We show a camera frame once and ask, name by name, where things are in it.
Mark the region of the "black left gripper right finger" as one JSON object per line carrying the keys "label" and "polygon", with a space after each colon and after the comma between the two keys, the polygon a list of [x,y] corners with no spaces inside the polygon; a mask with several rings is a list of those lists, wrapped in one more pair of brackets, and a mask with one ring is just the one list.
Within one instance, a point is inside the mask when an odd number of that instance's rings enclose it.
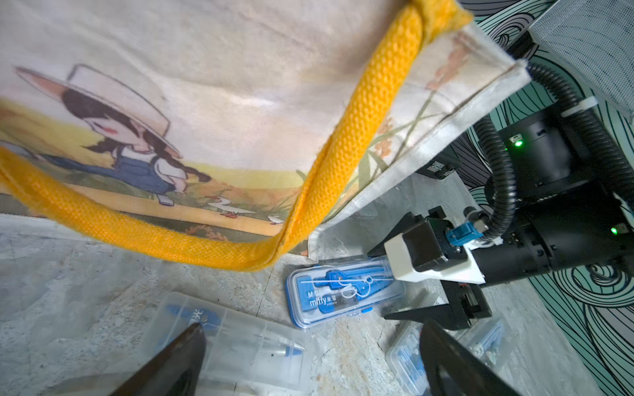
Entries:
{"label": "black left gripper right finger", "polygon": [[419,351],[429,394],[519,395],[433,320],[422,326]]}

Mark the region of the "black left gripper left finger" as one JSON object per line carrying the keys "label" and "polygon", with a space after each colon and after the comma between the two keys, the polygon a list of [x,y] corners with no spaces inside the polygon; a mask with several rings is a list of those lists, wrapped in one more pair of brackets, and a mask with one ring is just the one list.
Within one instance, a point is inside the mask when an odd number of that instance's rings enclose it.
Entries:
{"label": "black left gripper left finger", "polygon": [[111,395],[194,395],[206,353],[200,323],[193,323]]}

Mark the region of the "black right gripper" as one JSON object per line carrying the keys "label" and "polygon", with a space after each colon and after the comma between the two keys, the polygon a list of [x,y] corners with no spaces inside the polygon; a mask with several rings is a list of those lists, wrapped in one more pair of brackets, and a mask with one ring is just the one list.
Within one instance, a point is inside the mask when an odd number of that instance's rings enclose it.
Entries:
{"label": "black right gripper", "polygon": [[387,320],[424,323],[432,320],[451,331],[469,329],[478,319],[493,316],[481,286],[485,276],[480,271],[469,243],[482,233],[471,222],[455,226],[442,206],[422,214],[406,213],[368,257],[388,260],[398,281],[441,282],[447,303],[389,313]]}

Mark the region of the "blue miffy compass case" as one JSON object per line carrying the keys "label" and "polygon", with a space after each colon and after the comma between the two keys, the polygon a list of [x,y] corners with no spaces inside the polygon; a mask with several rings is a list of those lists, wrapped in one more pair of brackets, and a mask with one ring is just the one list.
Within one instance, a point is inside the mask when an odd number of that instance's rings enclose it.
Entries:
{"label": "blue miffy compass case", "polygon": [[300,268],[287,277],[285,289],[292,323],[301,329],[364,314],[406,294],[385,257],[333,259]]}

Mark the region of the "white canvas tote bag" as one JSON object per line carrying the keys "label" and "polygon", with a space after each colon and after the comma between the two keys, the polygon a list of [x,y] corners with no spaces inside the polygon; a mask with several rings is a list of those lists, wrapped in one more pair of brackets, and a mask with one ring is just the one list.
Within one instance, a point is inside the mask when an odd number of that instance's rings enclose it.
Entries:
{"label": "white canvas tote bag", "polygon": [[1,189],[108,244],[257,271],[528,81],[456,1],[4,1]]}

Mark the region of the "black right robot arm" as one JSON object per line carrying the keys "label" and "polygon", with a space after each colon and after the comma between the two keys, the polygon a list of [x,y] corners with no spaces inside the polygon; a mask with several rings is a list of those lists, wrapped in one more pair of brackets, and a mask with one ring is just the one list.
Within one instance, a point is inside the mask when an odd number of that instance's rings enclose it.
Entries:
{"label": "black right robot arm", "polygon": [[444,305],[390,313],[391,321],[434,321],[462,330],[489,318],[483,290],[569,268],[613,266],[633,272],[633,229],[622,211],[633,203],[633,182],[614,155],[601,151],[606,131],[592,114],[591,100],[557,102],[497,130],[481,120],[480,142],[491,148],[490,194],[503,231],[482,211],[467,207],[454,224],[441,206],[427,215],[406,214],[373,250],[399,278],[427,270],[455,270],[472,257],[484,280],[444,280]]}

